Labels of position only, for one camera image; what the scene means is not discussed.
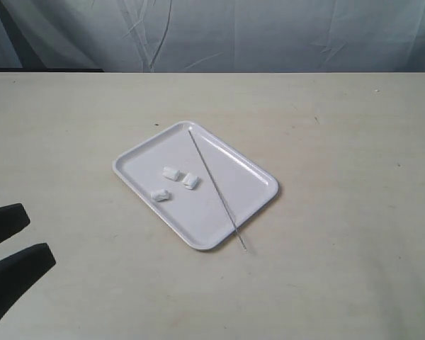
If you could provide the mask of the white marshmallow bottom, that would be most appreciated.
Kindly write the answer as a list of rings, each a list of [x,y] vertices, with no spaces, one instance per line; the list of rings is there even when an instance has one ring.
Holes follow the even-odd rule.
[[[168,190],[162,188],[162,189],[157,189],[155,191],[152,191],[150,193],[151,199],[155,202],[162,202],[165,200],[169,200],[171,197],[171,194]]]

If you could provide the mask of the white marshmallow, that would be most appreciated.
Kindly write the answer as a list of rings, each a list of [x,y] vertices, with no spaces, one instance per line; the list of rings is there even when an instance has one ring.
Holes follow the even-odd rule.
[[[188,190],[193,190],[198,185],[199,180],[199,177],[195,174],[187,173],[182,180],[182,184]]]
[[[177,181],[180,176],[180,171],[170,166],[165,166],[163,168],[162,175],[166,179],[169,179],[171,181]]]
[[[151,199],[155,202],[162,202],[165,200],[169,200],[171,197],[171,194],[168,190],[162,188],[162,189],[157,189],[155,191],[152,191],[150,193]]]

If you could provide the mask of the white marshmallow top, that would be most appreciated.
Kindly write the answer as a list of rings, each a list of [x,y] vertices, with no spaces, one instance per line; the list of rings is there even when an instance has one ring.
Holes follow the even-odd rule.
[[[165,166],[163,168],[162,175],[166,179],[169,179],[171,181],[177,181],[180,176],[180,171],[170,166]]]

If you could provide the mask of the thin metal skewer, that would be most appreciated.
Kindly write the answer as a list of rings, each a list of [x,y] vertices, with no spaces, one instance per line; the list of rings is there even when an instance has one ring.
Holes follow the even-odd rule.
[[[194,147],[195,147],[195,149],[198,153],[198,156],[200,157],[200,160],[201,160],[201,162],[202,162],[202,164],[203,164],[203,166],[204,166],[204,168],[205,168],[205,170],[208,174],[208,177],[209,177],[209,179],[212,183],[212,186],[215,189],[215,192],[216,192],[216,194],[217,194],[217,196],[218,196],[218,198],[219,198],[219,200],[220,200],[220,202],[221,202],[221,204],[222,204],[222,206],[225,210],[225,213],[228,216],[228,219],[229,219],[231,225],[233,226],[234,233],[235,233],[237,239],[239,240],[239,243],[241,244],[243,250],[245,252],[248,252],[248,248],[247,248],[247,246],[246,246],[246,244],[245,244],[245,242],[244,242],[244,240],[243,240],[243,238],[240,234],[240,231],[238,230],[238,227],[236,226],[234,218],[233,218],[233,216],[232,216],[232,214],[231,214],[231,212],[230,212],[230,210],[227,206],[227,203],[226,203],[226,201],[225,201],[225,199],[224,199],[224,197],[223,197],[223,195],[222,195],[222,193],[221,193],[221,191],[220,191],[220,189],[219,189],[219,187],[218,187],[218,185],[217,185],[217,183],[216,183],[216,181],[215,181],[215,179],[214,179],[214,177],[213,177],[213,175],[212,175],[212,173],[211,173],[211,171],[208,167],[208,164],[207,164],[207,162],[206,162],[206,160],[205,160],[205,158],[204,158],[204,156],[203,156],[203,154],[202,154],[202,152],[201,152],[201,150],[200,150],[200,148],[199,148],[199,146],[198,146],[198,144],[197,144],[197,142],[196,142],[196,140],[193,136],[191,128],[188,129],[188,134],[189,134],[191,141],[192,141],[192,143],[193,143],[193,145],[194,145]]]

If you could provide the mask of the white rectangular plastic tray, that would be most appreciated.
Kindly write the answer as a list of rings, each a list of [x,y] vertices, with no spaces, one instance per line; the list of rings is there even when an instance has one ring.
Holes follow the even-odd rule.
[[[236,226],[241,227],[275,198],[278,182],[195,122],[176,123],[124,152],[113,162],[113,170],[187,245],[207,251],[234,233],[234,229],[191,141],[189,128]],[[177,181],[163,177],[165,166],[180,171]],[[182,184],[187,173],[200,179],[193,190]],[[170,199],[153,201],[150,193],[162,188],[170,192]]]

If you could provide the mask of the grey-blue fabric backdrop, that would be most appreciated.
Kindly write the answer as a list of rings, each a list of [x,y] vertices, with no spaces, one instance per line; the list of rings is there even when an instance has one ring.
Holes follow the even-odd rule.
[[[0,69],[425,72],[425,1],[0,1]]]

